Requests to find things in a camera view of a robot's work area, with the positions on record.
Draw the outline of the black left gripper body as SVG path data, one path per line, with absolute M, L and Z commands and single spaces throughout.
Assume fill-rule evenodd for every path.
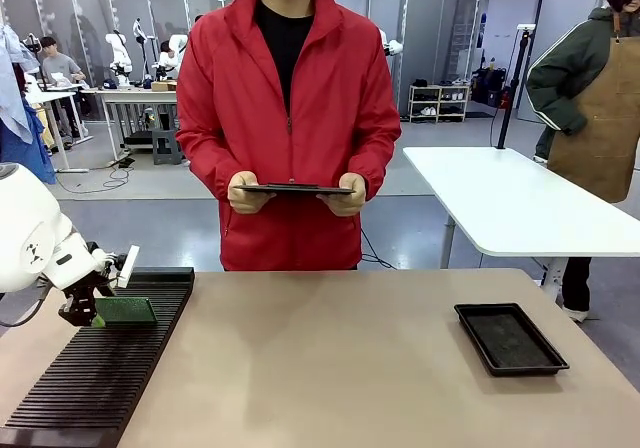
M 91 326 L 93 318 L 99 315 L 94 291 L 101 285 L 109 282 L 95 285 L 78 282 L 66 288 L 63 291 L 66 301 L 58 309 L 58 315 L 72 326 Z

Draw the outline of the person's right hand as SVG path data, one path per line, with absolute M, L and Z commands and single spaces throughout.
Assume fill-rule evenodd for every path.
M 253 215 L 275 197 L 274 193 L 247 191 L 246 186 L 258 186 L 256 175 L 251 171 L 234 174 L 229 182 L 227 198 L 231 208 L 238 214 Z

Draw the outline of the person's left hand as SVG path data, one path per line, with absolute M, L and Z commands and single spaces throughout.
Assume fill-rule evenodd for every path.
M 349 194 L 319 194 L 318 198 L 338 217 L 351 217 L 360 213 L 366 203 L 367 185 L 365 179 L 356 173 L 345 173 L 338 187 L 350 190 Z

